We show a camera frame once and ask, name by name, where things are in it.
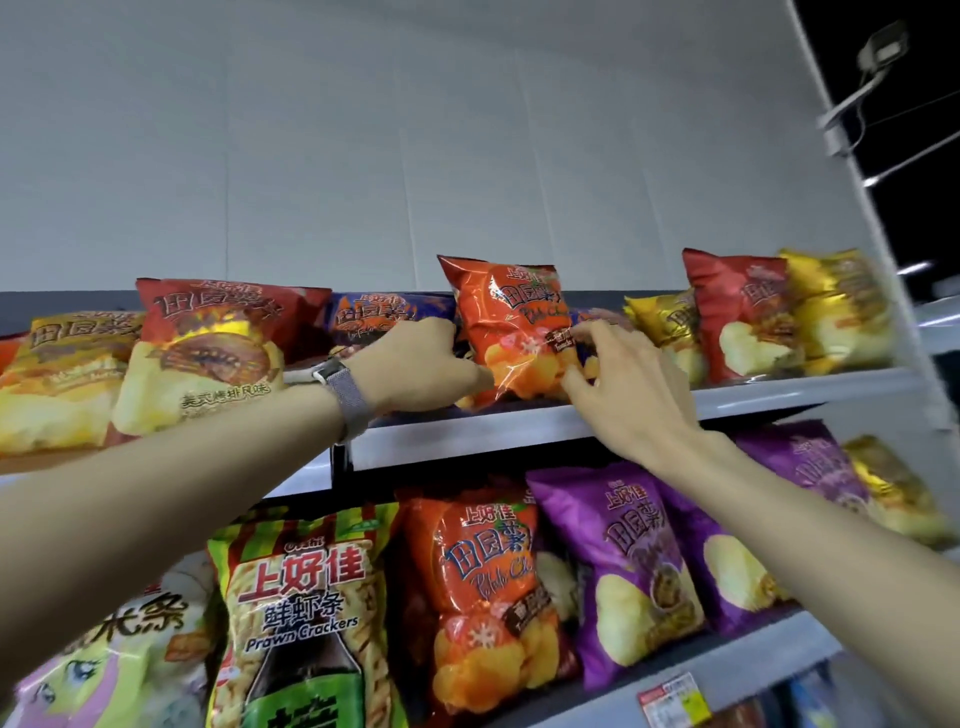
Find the right hand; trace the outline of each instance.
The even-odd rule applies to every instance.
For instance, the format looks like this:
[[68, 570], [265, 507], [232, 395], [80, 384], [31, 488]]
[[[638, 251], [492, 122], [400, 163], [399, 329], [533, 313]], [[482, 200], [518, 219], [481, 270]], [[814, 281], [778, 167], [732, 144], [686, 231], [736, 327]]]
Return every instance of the right hand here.
[[669, 453], [702, 432], [686, 374], [639, 331], [588, 321], [573, 337], [594, 346], [600, 376], [591, 385], [567, 368], [570, 402], [609, 450], [662, 473]]

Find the forearm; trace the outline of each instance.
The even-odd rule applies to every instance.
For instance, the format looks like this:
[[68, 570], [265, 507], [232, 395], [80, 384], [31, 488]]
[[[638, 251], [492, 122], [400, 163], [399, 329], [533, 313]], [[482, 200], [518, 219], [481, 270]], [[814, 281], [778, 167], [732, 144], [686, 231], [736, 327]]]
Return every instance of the forearm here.
[[293, 387], [8, 486], [0, 687], [203, 548], [342, 427], [331, 392]]
[[739, 538], [841, 643], [931, 720], [955, 720], [957, 567], [781, 479], [724, 435], [699, 433], [676, 448], [665, 459], [672, 465], [658, 473], [664, 480]]

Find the orange chip bag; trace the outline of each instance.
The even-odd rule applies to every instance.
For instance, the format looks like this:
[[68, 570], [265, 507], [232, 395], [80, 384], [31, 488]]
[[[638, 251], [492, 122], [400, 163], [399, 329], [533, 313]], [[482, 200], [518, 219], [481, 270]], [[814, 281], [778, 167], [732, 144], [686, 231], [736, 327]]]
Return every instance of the orange chip bag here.
[[480, 714], [576, 671], [550, 594], [537, 578], [537, 506], [413, 498], [404, 524], [440, 615], [431, 692], [449, 714]]
[[475, 360], [493, 372], [495, 388], [478, 395], [487, 406], [509, 394], [521, 400], [565, 400], [560, 380], [579, 367], [570, 311], [552, 265], [499, 265], [439, 255]]

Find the hand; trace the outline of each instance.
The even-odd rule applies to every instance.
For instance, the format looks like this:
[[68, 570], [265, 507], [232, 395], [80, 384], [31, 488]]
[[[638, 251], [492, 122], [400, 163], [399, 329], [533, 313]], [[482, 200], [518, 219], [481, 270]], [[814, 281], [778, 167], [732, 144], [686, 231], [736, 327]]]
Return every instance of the hand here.
[[573, 336], [592, 343], [600, 361], [592, 385], [579, 370], [566, 370], [573, 406], [609, 450], [660, 475], [673, 446], [702, 432], [686, 375], [639, 331], [588, 321]]
[[493, 387], [489, 369], [453, 355], [455, 330], [444, 319], [398, 321], [344, 363], [378, 415], [446, 407]]

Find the left hand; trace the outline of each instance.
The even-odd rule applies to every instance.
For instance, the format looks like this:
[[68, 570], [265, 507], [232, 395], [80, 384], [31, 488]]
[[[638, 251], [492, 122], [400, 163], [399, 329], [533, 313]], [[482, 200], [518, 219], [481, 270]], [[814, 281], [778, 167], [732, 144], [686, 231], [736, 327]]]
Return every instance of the left hand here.
[[378, 415], [446, 407], [493, 388], [489, 369], [453, 355], [455, 331], [445, 319], [398, 321], [344, 363]]

